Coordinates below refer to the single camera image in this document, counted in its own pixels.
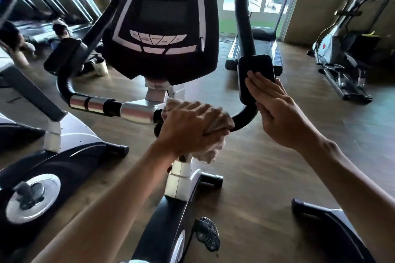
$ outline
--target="hand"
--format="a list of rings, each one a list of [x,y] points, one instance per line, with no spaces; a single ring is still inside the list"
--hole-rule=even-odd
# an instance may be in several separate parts
[[[230,133],[228,129],[222,129],[205,135],[205,130],[220,114],[221,109],[210,104],[183,102],[170,111],[157,143],[177,157],[208,150]]]
[[[245,79],[250,94],[257,100],[264,131],[278,144],[300,151],[317,143],[324,136],[287,95],[279,79],[266,79],[249,71]]]

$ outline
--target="button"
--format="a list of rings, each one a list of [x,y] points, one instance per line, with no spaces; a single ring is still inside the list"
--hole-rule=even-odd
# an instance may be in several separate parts
[[[196,51],[196,45],[194,46],[187,46],[187,47],[181,47],[181,48],[172,48],[169,49],[166,54],[183,54],[183,53],[191,53]]]
[[[151,42],[153,45],[156,45],[157,43],[159,43],[159,41],[163,37],[163,36],[155,36],[155,35],[149,35],[149,36],[151,38]]]
[[[139,37],[139,33],[137,31],[131,30],[130,35],[135,38],[137,41],[141,41]]]
[[[185,37],[186,37],[186,35],[178,35],[175,37],[175,39],[170,44],[178,43],[178,42],[184,40]]]
[[[169,45],[174,38],[175,36],[163,36],[158,45]]]
[[[152,45],[149,35],[147,35],[146,33],[139,32],[139,36],[143,43]]]
[[[156,53],[156,54],[162,54],[163,51],[165,51],[165,48],[152,48],[152,47],[143,47],[145,52],[148,53]]]

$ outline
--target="exercise bike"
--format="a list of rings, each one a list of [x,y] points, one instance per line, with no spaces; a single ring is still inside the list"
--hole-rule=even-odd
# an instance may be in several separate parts
[[[0,1],[1,25],[16,0]],[[0,251],[15,261],[105,155],[125,157],[129,148],[102,141],[50,101],[7,57],[1,58],[0,74],[49,117],[43,150],[0,170]]]
[[[0,62],[13,62],[9,55],[0,48]],[[8,88],[8,83],[0,76],[0,88]],[[15,122],[0,113],[0,152],[20,146],[23,143],[43,137],[45,130]]]
[[[242,9],[236,14],[248,23],[248,10]],[[138,75],[145,77],[148,91],[144,100],[119,102],[73,90],[72,75],[102,36],[102,55],[114,69],[130,79]],[[271,58],[255,55],[251,27],[242,29],[240,36],[250,37],[250,40],[240,41],[246,51],[238,63],[240,100],[245,107],[233,117],[233,131],[246,126],[257,114],[255,100],[244,84],[247,71],[260,71],[274,80]],[[122,117],[144,125],[155,124],[154,133],[158,136],[163,122],[161,108],[166,98],[184,98],[185,82],[215,70],[218,38],[216,0],[111,0],[82,41],[64,39],[47,61],[58,62],[62,67],[57,86],[71,108]],[[215,224],[205,217],[195,221],[189,218],[191,203],[202,182],[220,188],[223,177],[201,171],[190,155],[181,156],[173,163],[164,196],[130,262],[181,262],[193,234],[209,251],[219,250],[220,239]]]
[[[240,10],[244,6],[248,7],[250,0],[247,1],[247,5],[238,5],[238,3],[242,2],[242,1],[244,2],[244,0],[235,0],[235,10],[238,10],[238,9]],[[277,33],[277,29],[280,25],[280,21],[281,21],[281,18],[284,13],[285,6],[286,6],[288,0],[281,0],[281,1],[282,1],[281,9],[278,14],[276,24],[274,25],[273,28],[272,27],[264,27],[264,26],[261,26],[261,27],[255,26],[252,28],[252,35],[254,37],[254,48],[256,50],[256,53],[257,54],[266,54],[268,56],[271,56],[273,66],[274,66],[274,74],[276,76],[280,76],[282,73],[282,69],[283,69],[280,51],[277,46],[277,34],[276,33]],[[244,54],[246,54],[246,52],[248,53],[248,50],[244,50],[242,48],[242,44],[240,44],[240,40],[242,39],[240,36],[240,31],[241,31],[241,29],[243,29],[245,27],[251,28],[251,24],[249,21],[251,14],[252,13],[249,14],[248,20],[239,21],[236,19],[238,34],[236,34],[236,37],[233,41],[233,44],[230,48],[228,57],[225,62],[225,68],[227,70],[237,71],[237,62],[239,61],[240,57],[244,56]]]
[[[362,15],[359,9],[366,1],[368,0],[347,0],[343,9],[335,12],[336,21],[321,32],[313,48],[307,53],[315,57],[318,65],[323,66],[318,71],[328,78],[343,100],[355,100],[364,104],[373,100],[365,90],[368,67],[364,61],[371,56],[379,41],[379,37],[368,34],[389,0],[383,1],[369,29],[349,31],[350,21],[353,17]]]

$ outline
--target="forearm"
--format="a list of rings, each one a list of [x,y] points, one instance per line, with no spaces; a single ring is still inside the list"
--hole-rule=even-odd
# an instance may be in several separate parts
[[[300,151],[378,263],[395,262],[395,200],[363,174],[331,141]]]
[[[143,203],[174,160],[154,143],[121,181],[70,222],[33,263],[112,262]]]

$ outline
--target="green grass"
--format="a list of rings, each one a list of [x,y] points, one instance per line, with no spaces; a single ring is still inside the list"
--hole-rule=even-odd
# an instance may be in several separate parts
[[[225,33],[236,33],[236,20],[234,19],[221,19],[220,21],[220,32],[225,32]],[[280,34],[282,25],[284,21],[283,19],[280,21],[279,28],[277,29],[277,35]],[[269,21],[254,21],[251,26],[265,26],[265,27],[274,27],[276,23],[275,22],[269,22]]]

